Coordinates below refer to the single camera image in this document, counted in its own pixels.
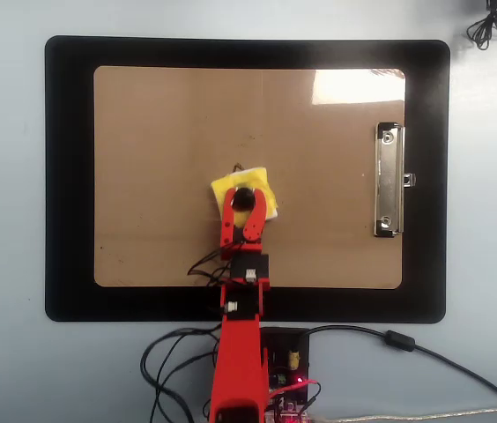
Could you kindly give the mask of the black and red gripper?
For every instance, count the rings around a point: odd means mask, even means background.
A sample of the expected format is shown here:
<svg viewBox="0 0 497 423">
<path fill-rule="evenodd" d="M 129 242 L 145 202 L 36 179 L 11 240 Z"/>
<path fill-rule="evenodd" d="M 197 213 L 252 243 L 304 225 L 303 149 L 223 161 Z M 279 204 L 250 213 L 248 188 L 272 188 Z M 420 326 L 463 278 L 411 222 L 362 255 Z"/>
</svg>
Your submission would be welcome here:
<svg viewBox="0 0 497 423">
<path fill-rule="evenodd" d="M 271 289 L 270 258 L 264 254 L 261 242 L 263 228 L 267 217 L 265 194 L 260 189 L 254 189 L 254 207 L 243 227 L 243 238 L 234 224 L 234 196 L 237 188 L 229 189 L 224 198 L 220 250 L 221 258 L 229 264 L 228 284 L 242 286 L 253 285 L 262 288 L 264 292 Z"/>
</svg>

